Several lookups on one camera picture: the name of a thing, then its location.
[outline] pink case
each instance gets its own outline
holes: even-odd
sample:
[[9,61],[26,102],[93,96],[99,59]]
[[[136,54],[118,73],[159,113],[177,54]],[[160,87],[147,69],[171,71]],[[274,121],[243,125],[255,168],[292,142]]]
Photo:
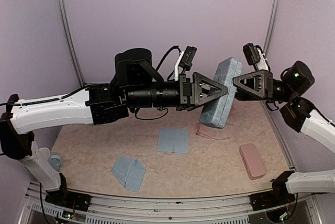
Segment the pink case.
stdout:
[[241,145],[240,154],[247,169],[249,179],[256,180],[266,174],[264,164],[254,144]]

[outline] purple wall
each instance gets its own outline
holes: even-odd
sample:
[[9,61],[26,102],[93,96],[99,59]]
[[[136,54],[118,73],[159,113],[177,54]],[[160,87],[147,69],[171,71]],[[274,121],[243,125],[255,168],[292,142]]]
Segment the purple wall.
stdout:
[[[327,117],[335,119],[335,0],[281,0],[269,52],[276,78],[296,60],[311,69],[315,84],[304,95]],[[301,172],[335,169],[335,154],[285,125],[272,113]],[[335,195],[318,197],[325,223],[333,223]]]
[[[0,102],[77,88],[56,0],[0,0],[0,7]],[[36,142],[51,147],[59,130],[36,131]],[[0,157],[1,223],[14,223],[30,179],[17,161]]]
[[[213,77],[220,61],[245,62],[242,46],[263,44],[272,0],[65,0],[76,53],[87,83],[109,82],[114,56],[130,48],[153,53],[156,66],[173,45],[198,48],[192,72]],[[161,67],[173,70],[177,53]]]

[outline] table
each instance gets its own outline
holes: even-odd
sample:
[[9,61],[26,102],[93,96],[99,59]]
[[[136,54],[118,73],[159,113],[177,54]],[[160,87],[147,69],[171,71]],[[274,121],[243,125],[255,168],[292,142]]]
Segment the table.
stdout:
[[[139,116],[162,112],[141,109]],[[113,124],[64,126],[52,149],[62,157],[60,172],[68,188],[91,193],[143,198],[197,198],[237,195],[271,188],[270,180],[288,170],[278,140],[260,102],[235,101],[223,129],[205,126],[197,135],[201,108],[170,109],[167,116],[141,121],[131,115]],[[187,154],[157,151],[161,127],[189,129]],[[239,146],[253,143],[266,175],[250,180]],[[124,189],[111,169],[118,156],[139,159],[146,167],[141,190]]]

